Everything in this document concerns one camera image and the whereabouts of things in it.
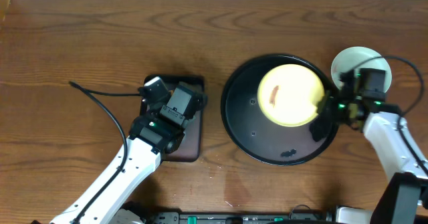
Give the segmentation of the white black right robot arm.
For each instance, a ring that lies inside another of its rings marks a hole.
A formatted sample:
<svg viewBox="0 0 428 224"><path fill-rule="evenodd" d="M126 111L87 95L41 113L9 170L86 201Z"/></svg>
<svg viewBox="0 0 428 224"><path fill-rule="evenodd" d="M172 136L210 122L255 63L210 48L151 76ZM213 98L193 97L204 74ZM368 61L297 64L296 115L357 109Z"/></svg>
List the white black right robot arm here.
<svg viewBox="0 0 428 224"><path fill-rule="evenodd" d="M401 109L385 103L385 77L384 70L348 70L340 74L341 89L318 104L322 117L363 133L389 180L374 211L339 207L337 223L414 223L417 207L427 206L427 159Z"/></svg>

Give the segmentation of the light green plate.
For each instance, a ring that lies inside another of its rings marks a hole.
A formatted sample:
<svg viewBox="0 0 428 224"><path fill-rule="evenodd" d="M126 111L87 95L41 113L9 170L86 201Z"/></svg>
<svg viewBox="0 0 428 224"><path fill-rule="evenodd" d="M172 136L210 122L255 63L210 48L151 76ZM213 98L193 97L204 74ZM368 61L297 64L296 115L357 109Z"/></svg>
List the light green plate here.
<svg viewBox="0 0 428 224"><path fill-rule="evenodd" d="M347 72L365 60L378 56L380 56L380 53L367 47L356 46L342 50L332 61L331 76L334 85L338 89L341 89L343 85L343 83L340 81L341 73ZM392 71L389 63L385 59L378 58L365 63L361 67L357 67L354 71L355 77L357 77L359 74L359 69L361 68L374 68L386 71L384 92L388 91L392 82Z"/></svg>

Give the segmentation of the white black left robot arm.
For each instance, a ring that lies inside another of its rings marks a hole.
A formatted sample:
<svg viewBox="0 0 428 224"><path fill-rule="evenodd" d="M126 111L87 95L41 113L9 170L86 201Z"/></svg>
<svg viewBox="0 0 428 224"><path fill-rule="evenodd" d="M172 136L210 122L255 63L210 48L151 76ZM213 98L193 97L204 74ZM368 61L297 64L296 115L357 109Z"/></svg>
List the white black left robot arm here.
<svg viewBox="0 0 428 224"><path fill-rule="evenodd" d="M148 109L136 117L111 163L52 223L109 223L134 190L185 138L185 129L207 105L207 95L179 82L170 91L160 78L139 89Z"/></svg>

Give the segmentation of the yellow plate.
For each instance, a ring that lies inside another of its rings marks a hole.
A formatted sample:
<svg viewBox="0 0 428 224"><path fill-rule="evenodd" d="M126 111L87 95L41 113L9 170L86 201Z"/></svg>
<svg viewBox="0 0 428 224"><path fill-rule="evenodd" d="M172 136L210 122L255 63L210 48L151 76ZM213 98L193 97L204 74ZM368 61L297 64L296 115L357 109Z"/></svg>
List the yellow plate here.
<svg viewBox="0 0 428 224"><path fill-rule="evenodd" d="M318 117L317 104L324 95L324 85L315 71L297 64L273 68L257 88L261 112L285 127L302 126Z"/></svg>

